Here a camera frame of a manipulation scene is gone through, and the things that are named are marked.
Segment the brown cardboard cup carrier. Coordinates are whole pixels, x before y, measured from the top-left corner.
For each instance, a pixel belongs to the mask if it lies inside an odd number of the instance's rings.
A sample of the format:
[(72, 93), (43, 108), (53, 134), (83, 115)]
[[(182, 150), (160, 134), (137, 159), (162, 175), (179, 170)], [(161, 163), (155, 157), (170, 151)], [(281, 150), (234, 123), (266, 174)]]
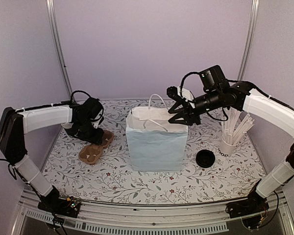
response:
[(113, 139), (114, 133), (104, 130), (102, 143), (99, 145), (90, 144), (85, 146), (78, 155), (79, 159), (88, 165), (94, 165), (101, 157), (104, 149), (111, 144)]

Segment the white paper bag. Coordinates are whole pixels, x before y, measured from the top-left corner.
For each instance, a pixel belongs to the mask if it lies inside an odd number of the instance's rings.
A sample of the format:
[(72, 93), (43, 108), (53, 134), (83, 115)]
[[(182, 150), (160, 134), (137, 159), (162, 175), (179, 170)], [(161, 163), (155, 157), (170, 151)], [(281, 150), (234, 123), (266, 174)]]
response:
[(126, 140), (130, 164), (141, 172), (178, 172), (182, 169), (188, 126), (171, 124), (168, 107), (153, 107), (152, 94), (147, 106), (132, 108), (126, 117)]

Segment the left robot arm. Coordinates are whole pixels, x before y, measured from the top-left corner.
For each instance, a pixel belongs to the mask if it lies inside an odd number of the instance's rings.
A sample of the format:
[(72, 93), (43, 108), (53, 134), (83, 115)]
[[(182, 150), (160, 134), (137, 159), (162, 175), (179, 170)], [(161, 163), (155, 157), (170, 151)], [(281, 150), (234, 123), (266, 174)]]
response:
[(93, 97), (82, 104), (69, 100), (19, 110), (11, 107), (4, 109), (0, 120), (0, 152), (4, 156), (2, 160), (12, 167), (12, 175), (19, 173), (26, 183), (45, 197), (43, 202), (52, 212), (60, 212), (63, 202), (58, 198), (57, 189), (29, 158), (24, 135), (60, 124), (71, 137), (101, 144), (103, 130), (98, 125), (103, 121), (103, 110), (100, 101)]

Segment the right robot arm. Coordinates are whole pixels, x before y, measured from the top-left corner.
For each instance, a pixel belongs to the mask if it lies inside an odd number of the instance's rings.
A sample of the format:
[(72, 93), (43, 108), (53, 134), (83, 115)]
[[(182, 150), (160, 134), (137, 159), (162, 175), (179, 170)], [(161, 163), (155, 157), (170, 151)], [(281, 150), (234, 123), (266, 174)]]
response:
[[(182, 89), (185, 78), (182, 78), (179, 87), (167, 88), (167, 96), (175, 101), (168, 110), (173, 114), (169, 123), (199, 125), (202, 114), (218, 108), (234, 108), (268, 121), (294, 139), (294, 108), (291, 106), (269, 96), (251, 82), (226, 79), (219, 65), (187, 75), (194, 74), (200, 77), (205, 94), (193, 97), (191, 92), (184, 92)], [(267, 198), (293, 176), (294, 144), (284, 161), (256, 183), (248, 194), (249, 199), (244, 201), (244, 210), (255, 213), (263, 204), (262, 198)]]

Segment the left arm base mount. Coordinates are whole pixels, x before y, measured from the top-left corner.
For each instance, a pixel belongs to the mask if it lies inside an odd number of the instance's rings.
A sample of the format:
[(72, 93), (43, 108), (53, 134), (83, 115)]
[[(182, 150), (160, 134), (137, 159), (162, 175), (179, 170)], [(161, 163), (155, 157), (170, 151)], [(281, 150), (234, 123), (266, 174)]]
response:
[(38, 209), (56, 215), (77, 218), (80, 206), (80, 201), (72, 196), (66, 199), (61, 199), (57, 194), (49, 194), (46, 197), (41, 196)]

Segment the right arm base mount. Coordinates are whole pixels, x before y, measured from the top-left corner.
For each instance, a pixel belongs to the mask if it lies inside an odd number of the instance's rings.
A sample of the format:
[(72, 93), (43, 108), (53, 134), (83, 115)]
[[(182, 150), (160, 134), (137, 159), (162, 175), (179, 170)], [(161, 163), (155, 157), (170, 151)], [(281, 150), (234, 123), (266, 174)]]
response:
[(250, 199), (231, 202), (226, 205), (225, 211), (230, 218), (244, 217), (243, 225), (249, 230), (261, 227), (268, 215), (269, 205), (266, 199)]

